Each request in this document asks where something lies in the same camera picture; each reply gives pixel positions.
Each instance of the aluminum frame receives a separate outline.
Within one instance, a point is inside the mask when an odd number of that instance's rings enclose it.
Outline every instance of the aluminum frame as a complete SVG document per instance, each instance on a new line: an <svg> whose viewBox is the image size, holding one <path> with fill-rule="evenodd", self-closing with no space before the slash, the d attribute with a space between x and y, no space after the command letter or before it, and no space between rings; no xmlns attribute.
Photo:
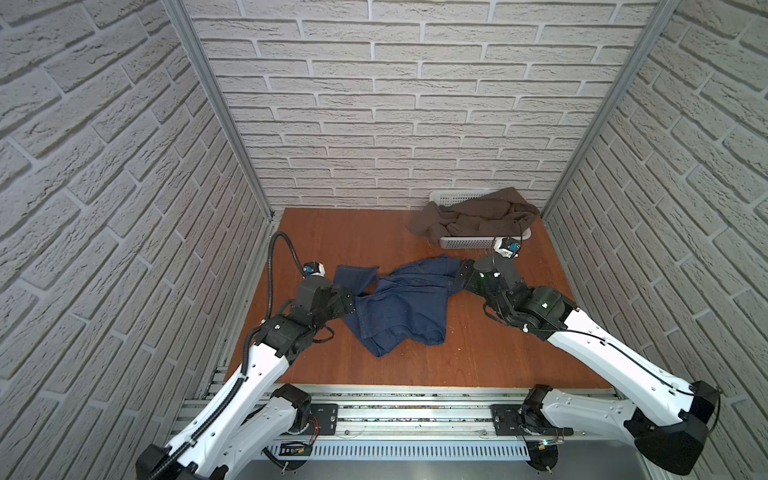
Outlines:
<svg viewBox="0 0 768 480"><path fill-rule="evenodd" d="M250 157L245 148L243 138L240 136L240 131L235 125L234 117L229 105L227 105L227 100L224 98L224 93L222 93L221 87L219 87L219 82L216 80L214 70L210 66L207 55L205 55L203 42L200 41L200 37L194 29L187 7L184 5L183 0L163 0L163 3L170 18L170 23L176 28L181 45L187 51L187 57L197 72L197 77L200 79L203 90L205 90L210 106L221 123L221 130L230 142L235 159L240 164L240 168L243 169L248 185L256 197L256 204L261 209L262 214L271 220L274 211L266 198L261 182L259 182L259 177L256 175L256 170L250 163Z"/></svg>

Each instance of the blue denim cloth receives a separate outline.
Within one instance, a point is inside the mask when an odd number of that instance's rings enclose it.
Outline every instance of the blue denim cloth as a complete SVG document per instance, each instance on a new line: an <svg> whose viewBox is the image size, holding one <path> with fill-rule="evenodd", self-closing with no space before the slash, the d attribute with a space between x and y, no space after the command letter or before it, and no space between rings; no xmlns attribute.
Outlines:
<svg viewBox="0 0 768 480"><path fill-rule="evenodd" d="M344 317L352 333L375 356L392 352L404 339L425 345L445 342L448 297L461 260L441 255L403 265L379 278L371 295L361 295L376 280L377 266L339 265L333 282L355 295L355 312Z"/></svg>

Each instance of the black cable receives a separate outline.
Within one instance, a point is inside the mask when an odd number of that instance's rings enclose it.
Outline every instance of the black cable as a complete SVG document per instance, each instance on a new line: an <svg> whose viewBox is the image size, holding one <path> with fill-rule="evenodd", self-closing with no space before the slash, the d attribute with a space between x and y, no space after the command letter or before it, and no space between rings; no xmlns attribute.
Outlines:
<svg viewBox="0 0 768 480"><path fill-rule="evenodd" d="M272 255L274 254L275 242L277 242L278 237L282 237L283 239L285 239L286 243L288 243L288 248L290 248L291 255L293 256L293 261L296 263L296 268L299 269L299 271L302 273L302 276L303 276L303 269L301 267L301 262L299 261L299 257L296 255L296 251L293 249L293 244L291 243L290 238L283 232L275 232L270 238L270 245L266 254L267 307L266 307L265 319L269 319L272 316L272 301L273 301ZM284 305L283 308L280 309L281 312L285 309L287 304L288 303L286 303L286 305ZM192 442L196 442L197 439L200 438L203 435L203 433L206 430L208 430L208 428L216 421L216 419L219 418L221 413L232 402L232 399L234 398L234 396L240 390L240 387L245 382L246 380L245 375L248 373L250 344L253 342L253 337L259 332L259 330L261 330L261 326L258 326L255 329L248 332L248 335L246 335L245 340L243 341L243 363L240 365L240 372L242 373L242 376L237 380L235 380L235 383L232 386L232 389L227 393L227 396L224 397L224 400L222 401L222 403L219 404L219 406L216 407L214 412L211 413L210 416L207 419L205 419L205 421L201 423L199 427L197 427L197 430L195 430L194 433L192 433L192 435L190 436L190 440ZM181 445L179 445L179 447L168 458L166 458L164 462L160 463L160 465L155 470L153 470L152 473L150 473L147 480L158 480L159 478L161 478L165 474L166 470L168 470L170 466L173 465L183 455L183 453L187 451L192 445L193 443L190 443L190 441L186 441Z"/></svg>
<svg viewBox="0 0 768 480"><path fill-rule="evenodd" d="M293 470L297 470L300 466L304 465L306 463L306 460L297 460L294 462L291 462L290 460L286 460L285 462L281 462L275 455L272 455L272 452L267 447L264 447L261 452L266 456L270 462L280 467L280 470L283 470L285 472L292 472Z"/></svg>
<svg viewBox="0 0 768 480"><path fill-rule="evenodd" d="M273 301L273 284L272 284L272 255L275 251L275 243L277 239L282 237L288 244L290 253L293 256L293 262L296 263L296 268L299 269L299 273L304 276L304 269L301 267L299 257L296 255L296 250L293 248L293 243L290 238L284 232L275 232L270 238L270 245L266 251L266 315L264 319L272 318L272 301Z"/></svg>
<svg viewBox="0 0 768 480"><path fill-rule="evenodd" d="M488 316L489 318L491 318L491 319L493 319L493 320L495 320L495 321L497 321L497 322L499 322L499 323L501 323L501 324L506 324L506 325L508 325L508 326L512 326L512 325L510 325L510 323L509 323L509 322L505 322L505 321L503 321L502 319L498 318L497 316L495 316L495 315L492 315L492 314L488 313L488 311L486 311L486 309L485 309L487 306L488 306L488 302L485 302L485 304L483 304L483 312L485 313L485 315L486 315L486 316ZM581 331L579 331L579 330L569 330L569 329L554 329L554 330L546 330L546 329L530 329L530 328L529 328L529 329L527 329L527 330L528 330L529 332L549 332L549 333L563 332L563 333L578 333L578 334L580 334L580 335L586 335L586 336L590 336L590 337L592 337L592 338L594 338L594 339L597 339L597 340L599 340L599 341L600 341L600 343L603 343L604 345L608 345L608 346L611 346L611 347L613 347L614 349L616 349L616 350L617 350L619 353L621 353L621 355L624 355L624 356L625 356L625 357L627 357L627 358L628 358L628 359L629 359L629 360L630 360L632 363L634 363L635 365L637 365L637 366L639 366L640 368L642 368L642 369L643 369L643 370L644 370L644 371L645 371L645 372L646 372L648 375L650 375L650 376L654 377L656 380L658 380L659 382L661 382L661 383L662 383L662 385L666 385L666 386L668 386L669 388L671 388L671 389L674 389L676 392L682 393L683 395L688 395L688 396L696 396L696 394L695 394L695 393L692 393L692 392L684 392L683 390L680 390L680 389L678 389L678 388L675 388L675 387L673 387L671 383L668 383L668 382L664 381L664 380L663 380L661 377L659 377L659 376L658 376L658 375L656 375L655 373L651 372L649 369L645 368L645 367L644 367L643 365L641 365L641 364L640 364L640 363L639 363L637 360L633 359L633 358L632 358L632 357L631 357L631 356L630 356L628 353L626 353L625 351L623 351L623 350L622 350L622 349L620 349L619 347L615 346L613 343L610 343L610 342L608 342L607 340L605 340L605 339L603 339L602 337L599 337L599 336L597 336L597 335L593 335L593 334L591 334L591 333L586 333L586 332L581 332Z"/></svg>
<svg viewBox="0 0 768 480"><path fill-rule="evenodd" d="M712 428L710 429L709 435L712 435L712 432L717 426L717 421L720 420L720 404L721 404L720 396L721 395L723 395L723 390L720 389L720 387L717 387L717 410L715 410L715 421L712 422Z"/></svg>
<svg viewBox="0 0 768 480"><path fill-rule="evenodd" d="M628 359L629 359L629 360L630 360L632 363L634 363L635 365L637 365L637 366L639 366L640 368L642 368L643 370L645 370L645 372L646 372L648 375L650 375L650 376L654 377L656 380L658 380L659 382L661 382L663 385L666 385L666 386L668 386L669 388L671 388L671 389L674 389L676 392L678 392L678 393L682 393L683 395L688 395L688 396L696 396L696 394L695 394L695 393L692 393L692 392L684 392L683 390L680 390L680 389L678 389L678 388L676 388L676 387L673 387L671 383L665 382L665 381L664 381L664 380L663 380L661 377L659 377L658 375L654 374L654 373L653 373L653 372L651 372L649 369L645 368L645 367L644 367L643 365L641 365L641 364L640 364L640 362L638 362L637 360L633 359L633 358L632 358L632 357L631 357L631 356L630 356L628 353L626 353L625 351L623 351L623 350L622 350L622 349L620 349L619 347L615 346L613 343L610 343L610 342L606 341L605 339L603 339L603 338L601 338L601 337L599 337L599 336L597 336L597 335L592 335L591 333L586 333L586 332L580 332L579 330L568 330L568 329L557 329L557 330L528 329L528 331L529 331L529 332L553 332L553 333L556 333L556 332L563 332L563 333L579 333L579 334L581 334L581 335L586 335L586 336L590 336L590 337L592 337L592 338L598 339L598 340L600 340L600 343L603 343L604 345L612 346L612 347L613 347L613 348L614 348L616 351L618 351L618 352L619 352L621 355L624 355L624 356L626 356L626 357L627 357L627 358L628 358Z"/></svg>

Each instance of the metal base plate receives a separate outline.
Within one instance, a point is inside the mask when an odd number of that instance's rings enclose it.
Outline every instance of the metal base plate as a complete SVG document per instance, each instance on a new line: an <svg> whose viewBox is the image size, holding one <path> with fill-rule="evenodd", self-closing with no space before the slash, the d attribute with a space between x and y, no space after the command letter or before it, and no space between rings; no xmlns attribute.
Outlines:
<svg viewBox="0 0 768 480"><path fill-rule="evenodd" d="M310 412L317 419L320 435L335 435L339 406L336 403L312 403Z"/></svg>

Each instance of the mounting plate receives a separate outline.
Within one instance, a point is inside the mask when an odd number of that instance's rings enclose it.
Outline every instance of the mounting plate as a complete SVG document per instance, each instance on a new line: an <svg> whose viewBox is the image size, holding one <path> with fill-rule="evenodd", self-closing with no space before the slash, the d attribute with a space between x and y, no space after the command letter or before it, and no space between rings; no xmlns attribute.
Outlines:
<svg viewBox="0 0 768 480"><path fill-rule="evenodd" d="M320 435L335 435L339 406L336 403L312 403L310 415L317 419Z"/></svg>
<svg viewBox="0 0 768 480"><path fill-rule="evenodd" d="M493 428L496 435L500 437L509 437L515 435L531 435L520 425L520 413L518 410L522 405L491 405L491 415L493 416ZM529 427L539 432L539 435L560 435L570 436L574 434L573 429L555 429L541 426Z"/></svg>

